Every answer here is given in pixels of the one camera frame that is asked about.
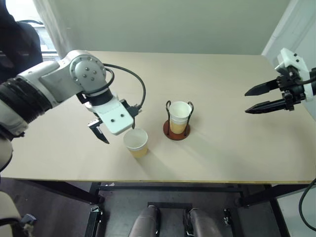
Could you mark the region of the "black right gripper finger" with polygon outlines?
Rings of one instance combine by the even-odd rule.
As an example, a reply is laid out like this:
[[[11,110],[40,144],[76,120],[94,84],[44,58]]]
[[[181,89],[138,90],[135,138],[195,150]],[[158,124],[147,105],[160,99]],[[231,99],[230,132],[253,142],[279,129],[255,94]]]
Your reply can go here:
[[[257,96],[257,95],[261,95],[261,94],[265,94],[270,92],[271,90],[277,89],[278,88],[278,84],[277,84],[277,80],[271,80],[259,85],[256,85],[254,87],[252,87],[251,89],[249,89],[244,95],[245,96]]]
[[[255,104],[245,112],[248,114],[265,114],[279,110],[286,110],[286,102],[283,99]]]

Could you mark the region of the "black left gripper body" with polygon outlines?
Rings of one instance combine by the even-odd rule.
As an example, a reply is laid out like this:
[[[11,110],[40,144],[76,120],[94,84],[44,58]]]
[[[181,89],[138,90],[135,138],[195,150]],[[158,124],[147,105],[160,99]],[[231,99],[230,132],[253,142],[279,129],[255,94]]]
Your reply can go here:
[[[125,109],[128,111],[128,113],[130,114],[132,118],[135,118],[140,113],[141,108],[139,105],[131,106],[128,104],[128,102],[125,99],[122,99],[121,103],[123,104],[123,106],[125,107]]]

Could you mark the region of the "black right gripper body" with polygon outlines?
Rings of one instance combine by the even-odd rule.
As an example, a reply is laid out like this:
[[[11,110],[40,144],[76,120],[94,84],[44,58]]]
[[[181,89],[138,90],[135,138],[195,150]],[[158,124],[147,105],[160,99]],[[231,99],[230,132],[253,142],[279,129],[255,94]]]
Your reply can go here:
[[[277,77],[276,83],[282,92],[282,100],[280,109],[293,111],[294,105],[300,104],[306,99],[305,90],[300,83],[298,70],[289,66],[286,68],[287,74],[283,73]]]

